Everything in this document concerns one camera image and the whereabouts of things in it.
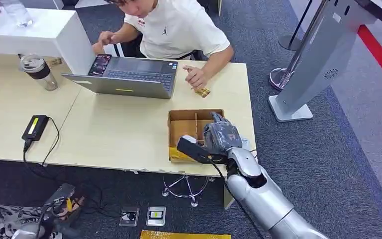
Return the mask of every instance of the laptop keyboard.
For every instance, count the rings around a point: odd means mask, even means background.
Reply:
[[[148,73],[148,72],[135,72],[135,71],[107,71],[107,77],[126,79],[126,80],[142,80],[160,82],[165,87],[165,90],[170,92],[173,82],[173,75]]]

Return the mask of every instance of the white t-shirt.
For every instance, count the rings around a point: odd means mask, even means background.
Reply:
[[[209,57],[230,45],[196,0],[158,0],[145,18],[126,14],[124,22],[143,33],[140,50],[148,58],[180,58],[193,50]]]

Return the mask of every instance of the black charger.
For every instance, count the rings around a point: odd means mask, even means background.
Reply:
[[[32,116],[30,122],[27,125],[24,133],[22,134],[22,139],[24,139],[24,152],[30,148],[33,141],[39,141],[43,131],[46,128],[47,122],[49,121],[48,116]]]

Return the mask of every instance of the water bottle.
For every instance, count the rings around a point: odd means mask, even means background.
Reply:
[[[0,3],[17,26],[27,27],[33,23],[27,9],[19,0],[0,0]]]
[[[53,77],[49,66],[41,56],[36,54],[23,56],[20,61],[20,70],[27,73],[47,91],[58,88],[58,82]]]

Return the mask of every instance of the man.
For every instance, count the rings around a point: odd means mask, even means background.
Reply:
[[[130,42],[140,32],[140,55],[157,59],[184,59],[193,50],[208,57],[203,68],[184,66],[186,81],[194,89],[203,88],[233,56],[225,34],[217,28],[196,0],[107,0],[116,4],[125,19],[117,32],[104,31],[93,45],[96,54],[103,46]]]

